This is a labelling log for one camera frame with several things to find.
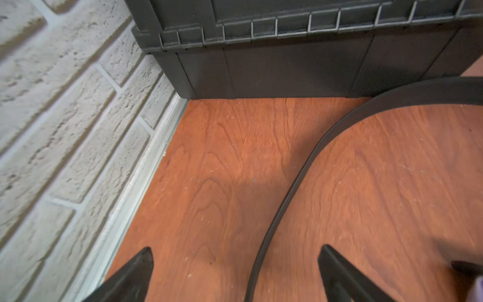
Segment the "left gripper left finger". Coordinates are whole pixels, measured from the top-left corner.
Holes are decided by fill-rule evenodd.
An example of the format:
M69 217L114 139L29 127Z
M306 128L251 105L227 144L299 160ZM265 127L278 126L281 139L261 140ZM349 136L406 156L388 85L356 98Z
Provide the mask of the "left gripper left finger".
M147 296L153 267L152 250L145 247L83 302L143 302Z

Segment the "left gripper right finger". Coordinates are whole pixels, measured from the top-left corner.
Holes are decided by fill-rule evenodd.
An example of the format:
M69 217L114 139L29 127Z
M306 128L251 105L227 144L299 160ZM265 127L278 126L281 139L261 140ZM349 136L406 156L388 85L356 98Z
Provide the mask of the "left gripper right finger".
M328 301L393 301L331 245L323 245L318 266Z

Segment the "purple trousers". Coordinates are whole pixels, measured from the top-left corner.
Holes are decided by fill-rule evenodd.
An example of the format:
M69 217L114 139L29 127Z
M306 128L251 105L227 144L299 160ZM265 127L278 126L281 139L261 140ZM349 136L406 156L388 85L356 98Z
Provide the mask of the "purple trousers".
M483 276L478 276L471 286L466 302L483 302Z

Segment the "black leather belt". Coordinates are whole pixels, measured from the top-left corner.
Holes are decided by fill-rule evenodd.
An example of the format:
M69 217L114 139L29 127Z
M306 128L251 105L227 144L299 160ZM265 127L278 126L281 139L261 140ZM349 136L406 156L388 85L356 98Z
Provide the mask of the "black leather belt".
M386 91L341 118L319 140L296 176L265 234L250 273L245 301L254 299L259 273L270 243L304 177L318 154L339 134L372 115L387 110L431 104L482 105L482 77L452 77L421 81Z

